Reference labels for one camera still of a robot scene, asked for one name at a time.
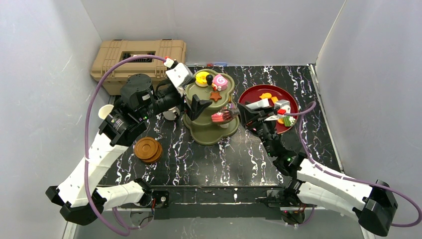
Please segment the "brown wooden coaster stack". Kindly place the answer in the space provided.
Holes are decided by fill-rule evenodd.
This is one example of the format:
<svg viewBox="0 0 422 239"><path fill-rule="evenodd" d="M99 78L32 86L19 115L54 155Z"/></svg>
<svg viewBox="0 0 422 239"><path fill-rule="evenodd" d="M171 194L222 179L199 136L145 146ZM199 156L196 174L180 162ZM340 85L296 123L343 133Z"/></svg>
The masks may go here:
<svg viewBox="0 0 422 239"><path fill-rule="evenodd" d="M156 163L162 155L162 145L151 137L138 140L134 146L134 154L144 164Z"/></svg>

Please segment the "green three-tier dessert stand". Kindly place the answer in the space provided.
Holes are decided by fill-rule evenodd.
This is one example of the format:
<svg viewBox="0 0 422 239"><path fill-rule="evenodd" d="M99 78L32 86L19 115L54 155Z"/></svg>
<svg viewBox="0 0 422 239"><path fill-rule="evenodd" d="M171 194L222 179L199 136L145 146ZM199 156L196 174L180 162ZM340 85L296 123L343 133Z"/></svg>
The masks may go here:
<svg viewBox="0 0 422 239"><path fill-rule="evenodd" d="M210 73L210 75L213 77L218 74L221 74L226 77L229 81L227 89L219 92L222 96L222 99L218 102L214 102L211 100L212 104L207 107L195 121L191 121L187 115L183 116L183 123L190 130L191 136L193 137L194 141L198 144L209 146L218 143L222 138L232 136L238 130L238 117L232 119L230 122L225 124L217 124L212 122L211 120L211 116L213 114L219 112L227 104L234 103L233 92L235 88L235 81L231 76L226 73L218 73L211 69L202 69L197 72L201 71L206 71ZM187 94L187 101L190 103L194 94L197 94L201 100L209 100L210 93L214 92L214 90L212 86L209 85L207 87L199 87L195 84L194 80L193 83L185 86L185 92Z"/></svg>

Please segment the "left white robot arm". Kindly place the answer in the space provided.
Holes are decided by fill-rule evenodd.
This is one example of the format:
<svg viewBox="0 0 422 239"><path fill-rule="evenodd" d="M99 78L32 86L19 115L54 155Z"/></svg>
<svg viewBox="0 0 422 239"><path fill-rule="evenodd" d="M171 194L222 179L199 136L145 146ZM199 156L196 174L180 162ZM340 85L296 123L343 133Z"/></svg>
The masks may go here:
<svg viewBox="0 0 422 239"><path fill-rule="evenodd" d="M209 100L186 95L185 86L193 81L190 73L170 71L159 83L159 90L154 90L146 74L127 79L115 103L102 107L103 122L82 160L64 182L46 190L46 196L60 206L66 221L85 226L99 219L103 211L124 204L156 205L158 194L142 179L110 187L100 187L99 182L146 130L150 117L177 108L195 120L211 105Z"/></svg>

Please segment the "yellow frosted donut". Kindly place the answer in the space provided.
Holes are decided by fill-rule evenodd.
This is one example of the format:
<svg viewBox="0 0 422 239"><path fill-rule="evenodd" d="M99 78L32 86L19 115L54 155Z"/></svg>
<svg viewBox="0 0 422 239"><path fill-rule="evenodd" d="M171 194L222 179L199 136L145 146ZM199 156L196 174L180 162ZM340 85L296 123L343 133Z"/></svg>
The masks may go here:
<svg viewBox="0 0 422 239"><path fill-rule="evenodd" d="M210 76L210 73L208 73L206 71L197 72L195 74L195 84L198 85L199 87L207 87L208 86L208 82L207 82L208 76Z"/></svg>

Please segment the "pink swirl roll cake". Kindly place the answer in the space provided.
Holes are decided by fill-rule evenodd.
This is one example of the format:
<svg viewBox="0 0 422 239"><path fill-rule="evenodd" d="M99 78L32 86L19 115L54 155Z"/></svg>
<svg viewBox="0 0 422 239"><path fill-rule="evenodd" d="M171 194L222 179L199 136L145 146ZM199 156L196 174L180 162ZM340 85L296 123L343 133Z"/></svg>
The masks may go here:
<svg viewBox="0 0 422 239"><path fill-rule="evenodd" d="M212 80L212 88L214 91L224 91L228 87L228 79L221 74L216 75Z"/></svg>

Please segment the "white handled metal tongs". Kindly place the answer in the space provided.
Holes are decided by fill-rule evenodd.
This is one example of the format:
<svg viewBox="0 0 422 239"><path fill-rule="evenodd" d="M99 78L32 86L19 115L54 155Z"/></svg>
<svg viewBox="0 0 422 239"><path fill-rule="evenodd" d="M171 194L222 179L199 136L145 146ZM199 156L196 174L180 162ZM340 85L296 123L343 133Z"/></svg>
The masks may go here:
<svg viewBox="0 0 422 239"><path fill-rule="evenodd" d="M223 107L219 111L220 115L223 117L223 120L229 121L236 118L237 116L240 115L241 110L244 110L244 109L253 111L257 109L269 108L271 105L268 99L263 99L263 100L259 100L253 103L239 104L239 106L240 108L235 103L229 103L225 107Z"/></svg>

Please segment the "star shaped cookie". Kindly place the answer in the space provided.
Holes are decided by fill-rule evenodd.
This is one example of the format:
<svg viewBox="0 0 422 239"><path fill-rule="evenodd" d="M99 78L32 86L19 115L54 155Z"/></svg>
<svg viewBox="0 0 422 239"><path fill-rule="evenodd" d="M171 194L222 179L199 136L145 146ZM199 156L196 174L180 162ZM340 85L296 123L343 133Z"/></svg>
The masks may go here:
<svg viewBox="0 0 422 239"><path fill-rule="evenodd" d="M220 95L219 92L211 92L209 99L214 102L218 102L219 100L222 99L222 96Z"/></svg>

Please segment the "red layered cake slice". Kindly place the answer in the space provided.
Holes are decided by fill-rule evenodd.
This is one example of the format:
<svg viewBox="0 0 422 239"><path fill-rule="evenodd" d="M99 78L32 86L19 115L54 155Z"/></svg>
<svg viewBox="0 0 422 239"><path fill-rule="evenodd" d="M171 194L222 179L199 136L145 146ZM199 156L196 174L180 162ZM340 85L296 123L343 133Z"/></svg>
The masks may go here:
<svg viewBox="0 0 422 239"><path fill-rule="evenodd" d="M217 112L211 116L211 120L217 124L225 124L231 121L229 113Z"/></svg>

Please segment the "blue mug cream interior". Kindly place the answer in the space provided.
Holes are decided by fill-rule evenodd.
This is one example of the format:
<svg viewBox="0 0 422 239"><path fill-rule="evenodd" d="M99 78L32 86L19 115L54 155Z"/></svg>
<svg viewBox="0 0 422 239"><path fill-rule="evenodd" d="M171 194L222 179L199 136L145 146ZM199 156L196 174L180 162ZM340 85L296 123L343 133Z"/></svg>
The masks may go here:
<svg viewBox="0 0 422 239"><path fill-rule="evenodd" d="M112 104L107 104L107 105L102 106L98 111L98 117L102 120L105 120L106 117L111 113L113 108L114 108L114 105Z"/></svg>

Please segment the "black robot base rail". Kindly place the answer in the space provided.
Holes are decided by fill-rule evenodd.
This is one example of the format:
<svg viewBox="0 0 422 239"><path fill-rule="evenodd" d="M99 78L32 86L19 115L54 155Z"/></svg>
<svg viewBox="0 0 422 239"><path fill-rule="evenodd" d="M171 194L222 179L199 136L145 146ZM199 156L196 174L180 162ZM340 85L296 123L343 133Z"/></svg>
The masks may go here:
<svg viewBox="0 0 422 239"><path fill-rule="evenodd" d="M155 202L156 220L265 218L301 224L305 210L283 186L151 186L141 204Z"/></svg>

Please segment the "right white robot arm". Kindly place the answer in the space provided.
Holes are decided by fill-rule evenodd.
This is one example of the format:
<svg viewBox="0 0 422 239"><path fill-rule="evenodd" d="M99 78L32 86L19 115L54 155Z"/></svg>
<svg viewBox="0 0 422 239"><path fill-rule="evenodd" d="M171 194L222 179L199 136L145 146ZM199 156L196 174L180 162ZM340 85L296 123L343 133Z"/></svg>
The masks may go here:
<svg viewBox="0 0 422 239"><path fill-rule="evenodd" d="M306 155L295 133L275 133L269 121L272 107L251 109L239 103L240 121L246 130L258 136L273 165L292 181L282 199L292 203L322 206L356 220L365 230L385 237L393 224L398 202L389 184L382 180L365 184L336 172Z"/></svg>

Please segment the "green layered cake slice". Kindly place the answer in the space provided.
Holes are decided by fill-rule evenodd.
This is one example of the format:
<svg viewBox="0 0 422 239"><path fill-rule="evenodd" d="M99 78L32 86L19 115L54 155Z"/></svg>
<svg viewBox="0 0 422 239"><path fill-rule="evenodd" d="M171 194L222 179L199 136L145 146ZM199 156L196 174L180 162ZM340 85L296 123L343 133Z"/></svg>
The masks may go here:
<svg viewBox="0 0 422 239"><path fill-rule="evenodd" d="M285 127L291 127L296 122L296 119L293 116L285 116L282 120Z"/></svg>

